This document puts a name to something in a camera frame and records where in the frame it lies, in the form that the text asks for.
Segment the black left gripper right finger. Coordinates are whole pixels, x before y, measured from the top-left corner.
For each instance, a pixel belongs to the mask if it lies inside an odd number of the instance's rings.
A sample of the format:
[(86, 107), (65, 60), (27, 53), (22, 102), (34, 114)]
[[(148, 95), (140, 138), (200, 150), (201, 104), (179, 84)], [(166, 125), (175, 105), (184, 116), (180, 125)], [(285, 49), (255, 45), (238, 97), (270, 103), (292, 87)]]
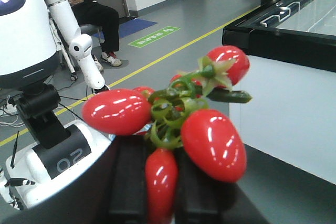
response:
[(179, 148), (175, 223), (268, 223), (235, 183), (216, 181)]

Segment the person's bare hand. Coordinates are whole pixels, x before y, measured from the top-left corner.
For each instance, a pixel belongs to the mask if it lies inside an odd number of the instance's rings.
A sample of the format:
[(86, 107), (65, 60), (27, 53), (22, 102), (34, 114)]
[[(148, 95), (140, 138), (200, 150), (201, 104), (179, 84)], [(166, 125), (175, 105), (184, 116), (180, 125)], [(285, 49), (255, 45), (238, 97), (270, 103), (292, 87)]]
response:
[(70, 6), (75, 6), (83, 3), (83, 0), (68, 0)]

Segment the white black robot base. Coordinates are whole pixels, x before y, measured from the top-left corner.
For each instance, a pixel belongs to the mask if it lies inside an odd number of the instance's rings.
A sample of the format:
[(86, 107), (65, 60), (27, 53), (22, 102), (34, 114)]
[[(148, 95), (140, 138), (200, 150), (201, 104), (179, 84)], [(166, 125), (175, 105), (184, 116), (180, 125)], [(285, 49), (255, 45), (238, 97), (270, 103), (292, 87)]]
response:
[(60, 96), (51, 84), (22, 89), (17, 112), (35, 142), (1, 168), (1, 197), (17, 210), (35, 207), (84, 174), (107, 150), (110, 140), (83, 120), (62, 125), (53, 110)]

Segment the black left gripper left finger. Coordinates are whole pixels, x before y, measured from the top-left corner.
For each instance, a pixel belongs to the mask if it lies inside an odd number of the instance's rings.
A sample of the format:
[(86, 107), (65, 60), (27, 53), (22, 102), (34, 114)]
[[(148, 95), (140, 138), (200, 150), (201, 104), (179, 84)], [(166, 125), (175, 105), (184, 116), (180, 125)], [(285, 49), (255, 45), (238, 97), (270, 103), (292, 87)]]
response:
[(146, 223), (141, 136), (117, 136), (78, 179), (46, 202), (15, 211), (1, 205), (1, 223)]

